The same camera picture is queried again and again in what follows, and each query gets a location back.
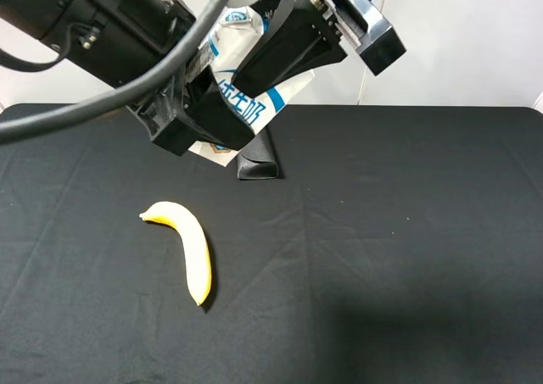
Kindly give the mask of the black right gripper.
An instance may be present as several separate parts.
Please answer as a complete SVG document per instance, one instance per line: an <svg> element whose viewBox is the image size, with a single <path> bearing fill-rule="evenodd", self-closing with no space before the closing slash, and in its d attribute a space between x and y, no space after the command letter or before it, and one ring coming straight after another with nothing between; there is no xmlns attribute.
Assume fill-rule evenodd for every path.
<svg viewBox="0 0 543 384"><path fill-rule="evenodd" d="M267 27L233 76L233 85L250 97L308 70L343 61L342 40L374 75L406 52L372 0L260 0L254 9Z"/></svg>

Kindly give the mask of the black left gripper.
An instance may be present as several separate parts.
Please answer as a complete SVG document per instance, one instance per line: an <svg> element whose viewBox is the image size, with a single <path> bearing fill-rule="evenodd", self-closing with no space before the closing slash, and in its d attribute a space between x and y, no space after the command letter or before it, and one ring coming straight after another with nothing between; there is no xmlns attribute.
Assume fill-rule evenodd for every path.
<svg viewBox="0 0 543 384"><path fill-rule="evenodd" d="M131 103L129 110L154 145L177 156L195 142L243 149L254 139L254 131L227 101L211 67L192 78L191 63L202 66L199 51L158 88Z"/></svg>

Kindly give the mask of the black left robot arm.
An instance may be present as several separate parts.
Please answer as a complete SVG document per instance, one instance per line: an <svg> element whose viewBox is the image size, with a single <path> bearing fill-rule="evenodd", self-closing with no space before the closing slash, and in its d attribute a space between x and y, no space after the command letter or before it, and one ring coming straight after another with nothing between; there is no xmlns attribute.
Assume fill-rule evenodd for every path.
<svg viewBox="0 0 543 384"><path fill-rule="evenodd" d="M196 20L182 0L1 0L1 17L113 88L154 67ZM195 142L239 150L255 136L210 67L190 77L184 64L127 107L175 155Z"/></svg>

